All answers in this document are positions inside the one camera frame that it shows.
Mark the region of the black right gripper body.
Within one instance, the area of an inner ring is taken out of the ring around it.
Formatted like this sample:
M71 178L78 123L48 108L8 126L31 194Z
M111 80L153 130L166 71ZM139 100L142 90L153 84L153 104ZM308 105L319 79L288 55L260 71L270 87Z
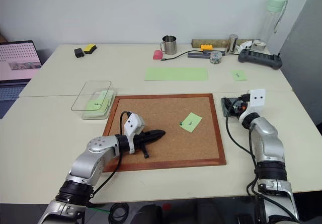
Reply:
M228 115L241 115L245 112L248 102L250 101L250 94L243 94L235 100L236 107L230 106L228 110Z

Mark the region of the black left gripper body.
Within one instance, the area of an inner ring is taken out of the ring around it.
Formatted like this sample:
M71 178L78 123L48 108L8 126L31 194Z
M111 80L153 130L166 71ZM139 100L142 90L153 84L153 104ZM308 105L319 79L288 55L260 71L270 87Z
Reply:
M152 136L152 131L141 132L136 134L133 138L134 146L141 146L142 144L149 144Z

